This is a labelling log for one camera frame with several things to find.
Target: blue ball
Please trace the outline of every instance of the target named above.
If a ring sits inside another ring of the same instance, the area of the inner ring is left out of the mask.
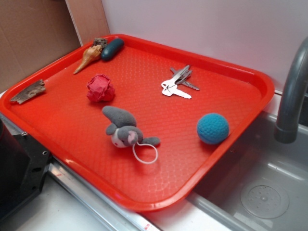
[[[202,117],[197,124],[199,138],[207,144],[218,144],[229,135],[229,124],[225,117],[210,113]]]

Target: sink basin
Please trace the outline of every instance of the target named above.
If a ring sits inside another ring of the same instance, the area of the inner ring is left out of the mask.
[[[188,198],[236,230],[308,227],[308,128],[294,143],[273,136],[276,116],[261,113]]]

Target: white elastic loop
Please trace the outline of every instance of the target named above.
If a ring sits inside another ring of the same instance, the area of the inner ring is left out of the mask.
[[[150,164],[154,163],[154,162],[158,159],[158,151],[157,151],[157,149],[156,149],[153,145],[148,144],[148,143],[138,143],[138,142],[137,142],[137,144],[138,144],[139,146],[150,146],[150,147],[154,148],[154,149],[155,149],[155,152],[156,152],[156,157],[155,157],[154,160],[152,160],[152,161],[150,161],[150,162],[143,161],[143,160],[141,160],[141,159],[137,156],[136,151],[135,151],[135,145],[136,145],[136,144],[134,144],[134,145],[133,145],[133,153],[134,153],[134,156],[136,157],[136,159],[137,159],[139,162],[141,162],[141,163],[143,163],[143,164],[146,164],[146,165],[150,165]]]

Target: stuffed animal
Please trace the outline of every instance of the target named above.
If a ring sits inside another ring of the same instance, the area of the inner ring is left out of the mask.
[[[103,114],[111,121],[106,134],[112,136],[112,143],[116,147],[125,148],[137,143],[156,146],[160,143],[158,137],[143,138],[143,133],[136,127],[136,119],[130,112],[113,106],[105,106]]]

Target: red crumpled paper ball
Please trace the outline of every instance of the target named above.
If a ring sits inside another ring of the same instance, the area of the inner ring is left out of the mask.
[[[115,88],[111,80],[104,74],[97,74],[87,84],[87,98],[93,102],[111,101],[115,96]]]

